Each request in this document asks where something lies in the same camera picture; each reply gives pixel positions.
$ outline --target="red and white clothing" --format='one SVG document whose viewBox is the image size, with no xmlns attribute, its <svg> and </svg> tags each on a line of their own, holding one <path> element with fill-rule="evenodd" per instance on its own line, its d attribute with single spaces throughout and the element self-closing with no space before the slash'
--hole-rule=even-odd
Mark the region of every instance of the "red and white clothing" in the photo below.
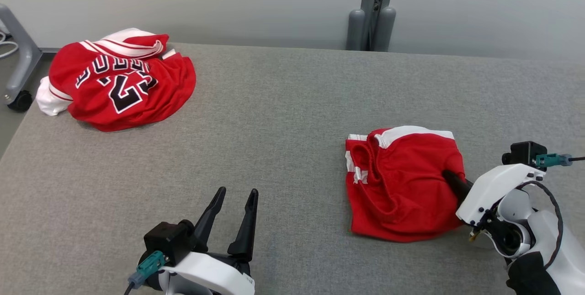
<svg viewBox="0 0 585 295">
<path fill-rule="evenodd" d="M 169 35 L 136 28 L 91 42 L 70 43 L 57 53 L 41 80 L 36 101 L 54 116 L 71 116 L 112 132 L 161 121 L 191 96 L 193 64 L 174 50 Z"/>
<path fill-rule="evenodd" d="M 463 158 L 453 134 L 418 126 L 378 129 L 346 141 L 351 231 L 390 241 L 431 239 L 462 223 L 457 198 L 441 176 Z"/>
</svg>

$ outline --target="black sleeve on robot arm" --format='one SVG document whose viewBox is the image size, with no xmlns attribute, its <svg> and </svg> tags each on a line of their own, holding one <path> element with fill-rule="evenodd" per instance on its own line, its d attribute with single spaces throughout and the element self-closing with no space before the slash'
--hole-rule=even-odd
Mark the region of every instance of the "black sleeve on robot arm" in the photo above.
<svg viewBox="0 0 585 295">
<path fill-rule="evenodd" d="M 560 295 L 540 252 L 520 256 L 508 269 L 508 277 L 506 286 L 514 289 L 516 295 Z"/>
</svg>

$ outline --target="white cable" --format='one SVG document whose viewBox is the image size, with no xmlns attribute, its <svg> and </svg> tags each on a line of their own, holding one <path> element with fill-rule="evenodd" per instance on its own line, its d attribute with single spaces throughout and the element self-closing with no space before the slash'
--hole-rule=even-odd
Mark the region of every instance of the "white cable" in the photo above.
<svg viewBox="0 0 585 295">
<path fill-rule="evenodd" d="M 4 53 L 4 54 L 0 54 L 0 59 L 4 58 L 4 57 L 8 57 L 9 55 L 12 55 L 15 51 L 18 50 L 18 43 L 14 43 L 12 41 L 6 41 L 6 34 L 4 34 L 4 32 L 0 31 L 0 46 L 2 45 L 14 45 L 14 49 L 12 49 L 11 51 Z"/>
</svg>

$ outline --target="red fabric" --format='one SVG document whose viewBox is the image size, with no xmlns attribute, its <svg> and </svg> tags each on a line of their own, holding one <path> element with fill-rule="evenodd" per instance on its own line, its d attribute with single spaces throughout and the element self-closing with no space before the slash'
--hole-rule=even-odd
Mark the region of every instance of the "red fabric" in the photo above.
<svg viewBox="0 0 585 295">
<path fill-rule="evenodd" d="M 346 141 L 353 164 L 367 171 L 367 184 L 355 182 L 354 172 L 347 173 L 351 231 L 410 242 L 460 226 L 457 198 L 441 176 L 449 169 L 465 178 L 455 141 L 436 134 L 408 134 L 383 149 L 374 136 L 385 130 L 370 133 L 367 141 Z"/>
<path fill-rule="evenodd" d="M 49 70 L 52 91 L 71 96 L 71 116 L 103 132 L 161 121 L 181 108 L 196 83 L 188 57 L 157 58 L 168 39 L 161 34 L 66 45 Z M 132 58 L 140 55 L 150 57 Z"/>
</svg>

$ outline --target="folded red garment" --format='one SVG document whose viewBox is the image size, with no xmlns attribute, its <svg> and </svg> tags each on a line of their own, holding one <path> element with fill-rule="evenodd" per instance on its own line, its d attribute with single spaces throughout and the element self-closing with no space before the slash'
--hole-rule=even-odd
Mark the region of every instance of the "folded red garment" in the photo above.
<svg viewBox="0 0 585 295">
<path fill-rule="evenodd" d="M 431 239 L 462 223 L 441 176 L 465 179 L 453 134 L 418 126 L 378 129 L 346 141 L 351 231 L 390 241 Z"/>
</svg>

